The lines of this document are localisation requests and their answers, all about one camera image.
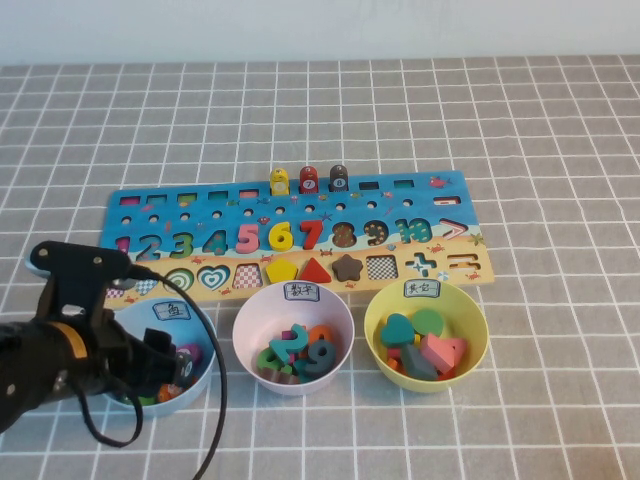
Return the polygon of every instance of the pink bowl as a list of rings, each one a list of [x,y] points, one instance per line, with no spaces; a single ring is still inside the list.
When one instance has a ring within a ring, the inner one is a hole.
[[[258,354],[294,323],[307,330],[329,326],[337,350],[336,365],[309,383],[284,385],[265,380],[256,369]],[[303,281],[263,288],[242,306],[233,325],[233,348],[242,366],[265,388],[284,395],[306,395],[328,385],[351,353],[354,337],[353,316],[344,301],[321,285]]]

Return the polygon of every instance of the black cable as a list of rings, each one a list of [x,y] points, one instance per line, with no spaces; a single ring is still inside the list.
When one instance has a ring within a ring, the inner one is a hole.
[[[216,453],[216,449],[218,448],[218,444],[220,443],[220,437],[222,436],[222,427],[224,426],[224,420],[227,416],[227,367],[225,366],[224,359],[222,358],[222,350],[220,349],[220,344],[218,343],[216,334],[207,321],[207,317],[205,316],[204,312],[200,310],[200,307],[198,307],[196,302],[194,302],[184,290],[182,290],[167,277],[160,275],[159,273],[156,273],[146,267],[133,265],[131,278],[137,280],[157,280],[177,292],[178,295],[180,295],[184,299],[184,301],[187,302],[187,304],[193,309],[193,311],[196,312],[198,318],[202,322],[202,325],[204,325],[207,334],[209,335],[211,343],[213,344],[213,349],[218,360],[218,367],[220,369],[220,414],[218,415],[218,424],[216,425],[216,431],[213,435],[211,447],[209,447],[209,451],[207,452],[202,465],[193,477],[193,480],[200,480],[204,473],[207,471],[207,468],[209,468],[209,464],[211,463],[211,460]]]
[[[119,440],[114,440],[113,438],[109,438],[105,435],[102,435],[98,431],[95,423],[93,423],[91,412],[89,411],[87,396],[84,394],[84,392],[82,391],[82,388],[80,388],[80,386],[75,381],[75,379],[70,378],[68,381],[69,387],[71,388],[73,393],[76,394],[76,397],[78,397],[78,401],[80,402],[80,408],[82,410],[82,418],[84,419],[84,423],[89,429],[89,432],[91,433],[91,435],[93,435],[93,438],[95,438],[100,443],[109,445],[110,447],[123,448],[123,447],[126,447],[127,445],[131,445],[140,436],[140,432],[142,431],[142,417],[143,417],[142,405],[140,404],[140,399],[137,397],[137,395],[134,395],[131,388],[129,388],[129,386],[126,383],[124,383],[122,380],[112,375],[109,375],[109,383],[110,385],[115,387],[116,391],[118,391],[119,393],[123,393],[127,395],[129,400],[131,400],[131,403],[133,404],[133,408],[136,411],[136,429],[133,432],[132,437],[125,442],[121,442]]]

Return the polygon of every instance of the brown star block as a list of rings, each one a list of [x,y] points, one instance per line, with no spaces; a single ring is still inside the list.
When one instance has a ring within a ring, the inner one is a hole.
[[[347,280],[358,281],[360,280],[362,262],[347,254],[343,255],[340,260],[333,262],[331,268],[339,282],[346,282]]]

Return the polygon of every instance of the white wall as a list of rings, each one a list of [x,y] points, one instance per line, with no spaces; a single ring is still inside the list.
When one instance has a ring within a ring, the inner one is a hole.
[[[640,52],[638,0],[0,0],[0,64]]]

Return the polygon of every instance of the blue puzzle board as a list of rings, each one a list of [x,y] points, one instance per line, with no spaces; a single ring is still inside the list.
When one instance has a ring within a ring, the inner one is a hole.
[[[493,281],[462,172],[353,176],[345,192],[330,192],[328,178],[318,183],[318,193],[301,194],[299,181],[291,180],[290,194],[276,196],[268,181],[116,191],[100,244],[174,274],[196,300],[246,298],[269,284],[265,269],[279,258],[294,264],[298,274],[316,258],[332,275],[327,286],[336,291],[377,289],[415,276],[457,284]],[[305,250],[307,233],[300,224],[309,220],[321,221],[322,232]],[[293,248],[286,252],[269,244],[269,232],[281,222],[289,222],[293,235]],[[236,252],[242,225],[258,227],[260,246],[250,254]],[[362,262],[357,281],[338,282],[333,276],[332,263],[344,254]],[[382,257],[384,265],[375,260]],[[236,283],[239,267],[245,275],[247,265],[253,265],[249,280]],[[371,271],[381,265],[387,273],[379,278]],[[208,275],[200,274],[203,268]],[[126,298],[115,292],[113,301],[166,294],[159,286],[148,287]]]

